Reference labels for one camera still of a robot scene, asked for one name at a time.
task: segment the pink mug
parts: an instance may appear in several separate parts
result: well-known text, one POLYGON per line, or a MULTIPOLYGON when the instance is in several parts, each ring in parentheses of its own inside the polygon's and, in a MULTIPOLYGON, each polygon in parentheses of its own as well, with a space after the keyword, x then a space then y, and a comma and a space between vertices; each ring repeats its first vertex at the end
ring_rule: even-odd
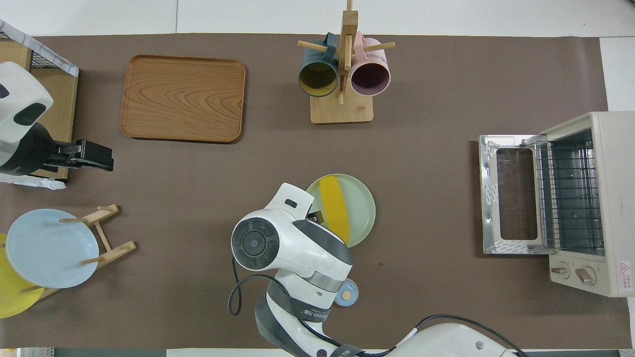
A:
POLYGON ((373 38, 364 38, 360 31, 355 36, 355 54, 351 58, 351 87, 360 95, 372 96, 382 93, 391 82, 386 52, 376 50, 364 52, 364 47, 380 44, 373 38))

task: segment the brown tabletop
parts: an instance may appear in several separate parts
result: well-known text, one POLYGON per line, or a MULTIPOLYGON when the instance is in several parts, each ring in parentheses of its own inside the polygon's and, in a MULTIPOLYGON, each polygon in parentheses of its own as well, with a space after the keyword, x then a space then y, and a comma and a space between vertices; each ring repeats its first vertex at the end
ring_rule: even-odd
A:
MULTIPOLYGON (((266 281, 234 286, 230 235, 281 183, 306 188, 328 173, 362 180, 377 221, 352 248, 360 297, 324 330, 364 348, 390 347, 430 314, 459 314, 524 348, 628 348, 625 299, 549 281, 547 257, 482 252, 478 150, 485 133, 537 133, 605 111, 596 38, 377 36, 392 83, 366 124, 311 124, 297 85, 299 39, 320 36, 171 34, 45 37, 81 69, 76 138, 113 149, 112 173, 83 169, 68 188, 0 184, 0 231, 21 214, 84 215, 116 203, 113 245, 138 249, 87 282, 0 320, 0 347, 272 347, 253 307, 266 281), (244 130, 228 145, 143 141, 119 129, 135 55, 229 58, 245 64, 244 130)), ((241 277, 248 272, 239 271, 241 277)))

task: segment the blue mug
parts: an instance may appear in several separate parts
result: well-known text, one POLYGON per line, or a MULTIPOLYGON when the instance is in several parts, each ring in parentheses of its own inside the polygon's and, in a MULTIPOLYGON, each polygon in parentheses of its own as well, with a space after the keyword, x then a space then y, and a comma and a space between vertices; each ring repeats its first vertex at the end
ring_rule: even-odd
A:
POLYGON ((329 32, 324 41, 316 41, 326 47, 326 52, 306 48, 302 55, 298 84, 312 97, 325 97, 337 88, 338 58, 335 55, 335 35, 329 32))

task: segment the toaster oven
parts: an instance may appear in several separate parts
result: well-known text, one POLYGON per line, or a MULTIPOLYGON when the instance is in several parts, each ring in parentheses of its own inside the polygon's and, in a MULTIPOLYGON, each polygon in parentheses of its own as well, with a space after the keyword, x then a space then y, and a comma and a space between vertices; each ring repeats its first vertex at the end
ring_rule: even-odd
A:
POLYGON ((635 296, 635 112, 536 135, 480 135, 483 250, 548 254, 551 280, 635 296))

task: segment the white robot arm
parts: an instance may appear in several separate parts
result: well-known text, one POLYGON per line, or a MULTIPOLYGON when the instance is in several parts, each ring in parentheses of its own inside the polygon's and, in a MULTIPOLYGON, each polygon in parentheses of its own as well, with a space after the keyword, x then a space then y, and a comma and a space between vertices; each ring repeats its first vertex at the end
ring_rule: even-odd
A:
POLYGON ((0 64, 0 172, 91 166, 112 171, 112 150, 87 140, 57 142, 37 120, 53 105, 36 78, 13 62, 0 64))
POLYGON ((421 332, 418 326, 379 354, 325 336, 322 324, 352 268, 352 257, 337 235, 305 219, 312 203, 313 197, 304 190, 282 184, 264 209, 243 217, 232 232, 232 252, 241 266, 251 271, 278 269, 255 308, 258 331, 265 339, 296 357, 514 356, 457 323, 421 332))

